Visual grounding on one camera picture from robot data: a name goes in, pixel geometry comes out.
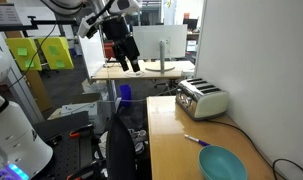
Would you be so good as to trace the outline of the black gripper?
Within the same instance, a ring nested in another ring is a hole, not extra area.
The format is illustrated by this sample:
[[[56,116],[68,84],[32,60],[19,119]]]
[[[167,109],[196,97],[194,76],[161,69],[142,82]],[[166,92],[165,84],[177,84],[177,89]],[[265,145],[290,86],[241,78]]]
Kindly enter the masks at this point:
[[[137,60],[140,53],[125,18],[122,16],[105,18],[102,30],[106,38],[114,43],[113,52],[115,57],[119,58],[123,71],[129,70],[125,56],[130,60],[133,72],[140,71]]]

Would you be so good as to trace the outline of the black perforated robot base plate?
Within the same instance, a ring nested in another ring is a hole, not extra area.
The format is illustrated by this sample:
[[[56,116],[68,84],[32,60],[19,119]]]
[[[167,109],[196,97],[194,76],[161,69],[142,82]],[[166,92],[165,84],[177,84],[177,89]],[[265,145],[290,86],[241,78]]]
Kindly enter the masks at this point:
[[[81,126],[92,124],[89,136],[70,138],[69,132]],[[37,123],[33,126],[39,137],[53,149],[49,163],[31,180],[66,180],[66,177],[80,170],[92,161],[98,161],[96,170],[81,176],[80,180],[104,180],[102,170],[105,160],[98,147],[99,139],[94,134],[94,124],[86,112]]]

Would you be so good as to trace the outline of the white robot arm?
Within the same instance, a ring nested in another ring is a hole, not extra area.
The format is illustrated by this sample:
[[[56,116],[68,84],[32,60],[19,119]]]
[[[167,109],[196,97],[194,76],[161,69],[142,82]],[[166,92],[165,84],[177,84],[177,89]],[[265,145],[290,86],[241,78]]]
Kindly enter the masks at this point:
[[[0,82],[12,61],[0,51]],[[34,130],[19,104],[0,95],[0,180],[31,180],[53,157],[53,149]]]

